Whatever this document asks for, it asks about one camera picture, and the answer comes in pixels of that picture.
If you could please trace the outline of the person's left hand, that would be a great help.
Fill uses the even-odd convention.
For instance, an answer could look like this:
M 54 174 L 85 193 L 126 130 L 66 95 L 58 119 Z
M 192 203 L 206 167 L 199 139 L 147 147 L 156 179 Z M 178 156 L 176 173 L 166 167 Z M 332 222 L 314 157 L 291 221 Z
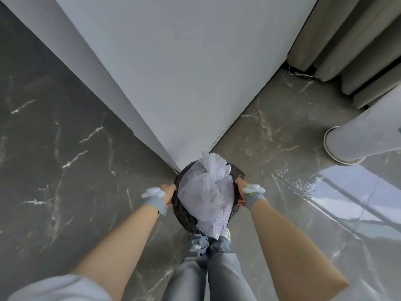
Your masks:
M 163 191 L 165 194 L 163 196 L 163 202 L 167 205 L 167 202 L 172 199 L 174 192 L 176 191 L 176 185 L 171 184 L 163 184 L 160 186 L 161 191 Z

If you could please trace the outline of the person's right hand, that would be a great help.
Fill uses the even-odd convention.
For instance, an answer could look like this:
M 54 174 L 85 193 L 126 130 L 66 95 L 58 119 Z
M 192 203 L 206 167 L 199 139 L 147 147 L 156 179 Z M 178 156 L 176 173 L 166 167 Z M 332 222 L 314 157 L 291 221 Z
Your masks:
M 245 189 L 246 187 L 248 187 L 248 182 L 245 181 L 244 179 L 242 179 L 241 177 L 238 177 L 238 178 L 235 180 L 235 183 L 237 184 L 237 186 L 238 186 L 238 191 L 239 191 L 239 199 L 238 199 L 238 200 L 245 200 L 245 202 L 246 202 L 245 194 L 244 194 L 244 192 L 243 192 L 243 189 Z

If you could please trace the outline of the black trash bag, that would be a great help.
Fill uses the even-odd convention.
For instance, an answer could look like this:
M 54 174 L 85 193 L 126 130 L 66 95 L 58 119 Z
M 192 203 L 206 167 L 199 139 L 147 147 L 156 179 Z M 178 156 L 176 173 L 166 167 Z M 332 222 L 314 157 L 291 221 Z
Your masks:
M 200 231 L 196 225 L 198 223 L 198 220 L 193 217 L 188 211 L 184 208 L 182 203 L 180 202 L 178 198 L 178 188 L 179 188 L 179 183 L 181 179 L 183 178 L 184 174 L 196 163 L 196 161 L 191 162 L 188 164 L 175 178 L 174 184 L 176 186 L 176 191 L 173 193 L 173 197 L 171 199 L 172 207 L 173 207 L 173 212 L 178 220 L 178 222 L 182 225 L 182 227 L 189 233 L 191 234 L 202 234 L 204 233 Z M 231 166 L 231 172 L 230 175 L 233 179 L 233 185 L 234 185 L 234 202 L 233 202 L 233 207 L 228 219 L 228 222 L 231 221 L 233 216 L 239 211 L 239 199 L 240 199 L 240 193 L 238 189 L 238 185 L 234 182 L 235 179 L 238 177 L 245 178 L 245 173 L 238 168 L 235 164 L 228 163 L 228 165 Z

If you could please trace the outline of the person's right forearm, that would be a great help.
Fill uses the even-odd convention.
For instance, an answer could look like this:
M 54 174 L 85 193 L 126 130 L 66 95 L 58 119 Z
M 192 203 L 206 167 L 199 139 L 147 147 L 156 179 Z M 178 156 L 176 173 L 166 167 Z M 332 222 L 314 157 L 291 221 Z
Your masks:
M 329 301 L 348 280 L 320 249 L 266 200 L 250 208 L 279 301 Z

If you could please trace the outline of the person's left forearm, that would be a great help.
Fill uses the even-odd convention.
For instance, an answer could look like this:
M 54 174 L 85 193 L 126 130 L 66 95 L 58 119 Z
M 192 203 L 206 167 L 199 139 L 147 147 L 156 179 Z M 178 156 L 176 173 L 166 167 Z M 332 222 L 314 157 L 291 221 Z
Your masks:
M 109 233 L 80 263 L 73 273 L 84 275 L 101 286 L 126 282 L 136 267 L 159 216 L 158 210 L 143 205 Z

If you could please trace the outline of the gray wristband with white tracker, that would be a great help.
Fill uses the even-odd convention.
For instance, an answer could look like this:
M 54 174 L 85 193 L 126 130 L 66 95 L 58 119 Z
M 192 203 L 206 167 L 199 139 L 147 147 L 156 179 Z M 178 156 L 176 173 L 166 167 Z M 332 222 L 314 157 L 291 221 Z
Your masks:
M 164 197 L 166 196 L 166 192 L 163 191 L 160 187 L 152 187 L 148 188 L 143 194 L 143 204 L 150 205 L 158 211 L 159 214 L 163 216 L 167 215 L 168 206 L 164 202 Z
M 266 201 L 264 193 L 266 190 L 258 184 L 248 184 L 248 187 L 243 189 L 245 194 L 246 204 L 248 210 L 251 210 L 252 205 L 258 200 Z

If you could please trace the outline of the blue jeans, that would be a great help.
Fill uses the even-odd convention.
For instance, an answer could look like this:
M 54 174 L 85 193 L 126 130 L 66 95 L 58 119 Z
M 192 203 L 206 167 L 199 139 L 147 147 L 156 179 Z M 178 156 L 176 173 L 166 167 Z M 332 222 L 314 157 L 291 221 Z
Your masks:
M 175 268 L 161 301 L 204 301 L 206 281 L 210 301 L 257 301 L 244 278 L 231 243 L 192 234 L 188 252 Z

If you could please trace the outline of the white cabinet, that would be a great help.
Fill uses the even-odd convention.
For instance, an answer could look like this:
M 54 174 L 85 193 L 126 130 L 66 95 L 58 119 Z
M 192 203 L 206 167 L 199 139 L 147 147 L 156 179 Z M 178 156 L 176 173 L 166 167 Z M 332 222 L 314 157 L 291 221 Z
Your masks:
M 177 171 L 266 85 L 317 0 L 0 0 Z

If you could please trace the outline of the white cylindrical appliance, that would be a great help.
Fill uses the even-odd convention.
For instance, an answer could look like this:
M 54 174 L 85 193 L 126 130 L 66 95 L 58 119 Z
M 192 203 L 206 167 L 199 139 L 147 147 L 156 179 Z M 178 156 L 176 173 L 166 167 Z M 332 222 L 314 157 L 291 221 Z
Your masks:
M 401 150 L 401 85 L 356 118 L 329 129 L 323 145 L 332 159 L 344 165 Z

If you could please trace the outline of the beige curtain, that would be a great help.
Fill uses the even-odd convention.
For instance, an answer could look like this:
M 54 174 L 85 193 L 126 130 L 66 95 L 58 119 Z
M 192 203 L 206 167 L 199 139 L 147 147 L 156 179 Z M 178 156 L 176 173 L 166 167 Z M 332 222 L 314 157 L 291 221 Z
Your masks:
M 299 76 L 341 79 L 357 109 L 401 85 L 401 0 L 318 0 L 286 62 Z

